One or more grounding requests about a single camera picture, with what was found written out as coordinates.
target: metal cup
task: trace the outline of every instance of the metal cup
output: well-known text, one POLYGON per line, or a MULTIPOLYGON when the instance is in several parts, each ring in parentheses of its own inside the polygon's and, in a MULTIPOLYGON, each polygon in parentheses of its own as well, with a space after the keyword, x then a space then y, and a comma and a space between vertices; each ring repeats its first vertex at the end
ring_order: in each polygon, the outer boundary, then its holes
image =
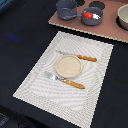
POLYGON ((56 4, 57 14, 63 20, 71 20, 74 17, 64 19, 65 16, 73 16, 77 14, 77 2, 75 0, 59 0, 56 4))

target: fork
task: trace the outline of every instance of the fork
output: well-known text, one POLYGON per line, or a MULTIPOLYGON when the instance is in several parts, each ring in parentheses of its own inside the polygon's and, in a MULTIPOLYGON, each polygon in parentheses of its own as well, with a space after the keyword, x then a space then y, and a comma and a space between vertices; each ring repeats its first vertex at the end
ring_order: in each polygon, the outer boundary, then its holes
POLYGON ((64 79, 64 78, 59 78, 58 76, 53 75, 53 74, 51 74, 50 72, 47 72, 47 71, 46 71, 46 72, 44 72, 44 75, 45 75, 47 78, 51 79, 51 80, 59 80, 59 81, 64 82, 64 83, 66 83, 66 84, 72 85, 72 86, 74 86, 74 87, 76 87, 76 88, 85 89, 85 87, 84 87, 82 84, 78 84, 78 83, 75 83, 75 82, 73 82, 73 81, 70 81, 70 80, 67 80, 67 79, 64 79))

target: knife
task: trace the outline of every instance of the knife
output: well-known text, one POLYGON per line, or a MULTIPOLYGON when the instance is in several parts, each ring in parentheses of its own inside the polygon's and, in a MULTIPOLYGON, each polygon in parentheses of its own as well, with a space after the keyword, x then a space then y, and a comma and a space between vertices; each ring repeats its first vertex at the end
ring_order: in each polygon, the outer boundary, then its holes
POLYGON ((83 60, 88 60, 88 61, 93 61, 93 62, 97 61, 96 58, 92 58, 92 57, 87 57, 87 56, 82 56, 82 55, 75 55, 75 54, 71 54, 71 53, 65 53, 65 52, 61 52, 61 51, 58 51, 58 50, 56 50, 56 52, 58 52, 60 54, 63 54, 63 55, 74 55, 74 56, 77 56, 79 59, 83 59, 83 60))

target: table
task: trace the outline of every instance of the table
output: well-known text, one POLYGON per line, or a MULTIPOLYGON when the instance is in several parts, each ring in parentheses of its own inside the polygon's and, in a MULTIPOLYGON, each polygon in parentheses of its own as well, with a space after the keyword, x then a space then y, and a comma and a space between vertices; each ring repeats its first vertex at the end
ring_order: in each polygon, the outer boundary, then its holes
POLYGON ((0 106, 51 128, 78 128, 12 95, 58 31, 114 45, 91 128, 128 127, 128 44, 49 25, 57 0, 14 0, 0 12, 0 106))

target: knife handle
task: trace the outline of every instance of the knife handle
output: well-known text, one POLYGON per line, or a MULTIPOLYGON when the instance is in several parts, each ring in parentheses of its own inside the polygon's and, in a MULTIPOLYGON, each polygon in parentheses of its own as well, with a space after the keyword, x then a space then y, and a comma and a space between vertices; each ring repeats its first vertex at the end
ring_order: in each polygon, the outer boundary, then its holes
POLYGON ((97 61, 96 58, 92 58, 92 57, 87 57, 87 56, 82 56, 82 55, 77 55, 77 57, 79 59, 83 59, 83 60, 89 60, 89 61, 93 61, 93 62, 96 62, 97 61))
POLYGON ((75 83, 75 82, 67 80, 67 79, 63 79, 63 82, 66 84, 72 85, 76 88, 79 88, 79 89, 85 89, 85 87, 82 84, 78 84, 78 83, 75 83))

